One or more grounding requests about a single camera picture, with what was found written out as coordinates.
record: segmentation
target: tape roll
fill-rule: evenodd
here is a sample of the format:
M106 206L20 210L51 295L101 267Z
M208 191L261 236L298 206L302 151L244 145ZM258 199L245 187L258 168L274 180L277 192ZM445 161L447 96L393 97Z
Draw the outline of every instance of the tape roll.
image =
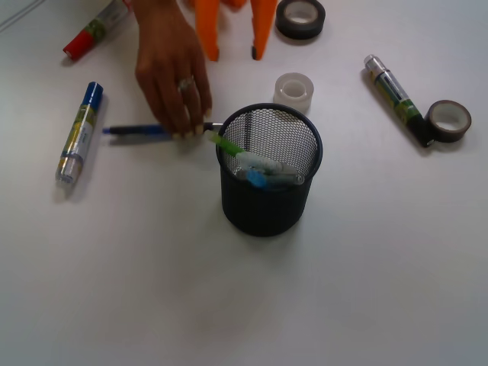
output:
M430 107L425 122L434 140L455 143L471 127L471 115L455 101L438 101Z
M309 40L322 32L326 10L317 0L283 0L276 9L276 28L293 40Z
M273 102L305 114L312 104L312 80L298 72L284 74L276 81Z

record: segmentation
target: black tape roll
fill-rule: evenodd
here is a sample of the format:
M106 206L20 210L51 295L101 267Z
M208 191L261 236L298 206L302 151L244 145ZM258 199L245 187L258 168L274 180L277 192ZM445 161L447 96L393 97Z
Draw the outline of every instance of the black tape roll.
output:
M294 21L293 14L304 14L310 21ZM326 10L317 0L283 0L276 9L276 28L293 40L309 40L322 32Z
M434 140L440 143L455 143L462 139L471 127L471 115L465 107L455 101L438 101L430 107L425 122ZM439 126L442 123L459 128L448 130Z

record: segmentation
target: black mesh pen holder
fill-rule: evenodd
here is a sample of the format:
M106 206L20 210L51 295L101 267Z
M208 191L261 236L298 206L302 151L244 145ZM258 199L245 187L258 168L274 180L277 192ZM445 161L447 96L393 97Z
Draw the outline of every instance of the black mesh pen holder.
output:
M322 162L322 140L300 112L280 104L254 104L229 117L219 134L246 151L286 162L305 177L302 185L265 191L236 176L236 158L217 147L222 207L227 219L244 233L274 236L302 216L312 179Z

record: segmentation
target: clear tape roll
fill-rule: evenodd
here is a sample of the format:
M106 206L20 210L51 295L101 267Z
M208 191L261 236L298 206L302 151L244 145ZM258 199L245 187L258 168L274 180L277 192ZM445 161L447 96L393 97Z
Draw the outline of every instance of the clear tape roll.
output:
M313 83L298 72L284 74L276 81L273 102L305 114L312 104Z

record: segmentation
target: hand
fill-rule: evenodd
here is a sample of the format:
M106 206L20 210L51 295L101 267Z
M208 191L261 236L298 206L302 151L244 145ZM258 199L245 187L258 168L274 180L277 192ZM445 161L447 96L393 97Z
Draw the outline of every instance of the hand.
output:
M210 114L212 97L197 35L173 1L136 8L136 16L140 26L136 78L151 111L174 138L202 134L203 115ZM192 78L188 87L178 87Z

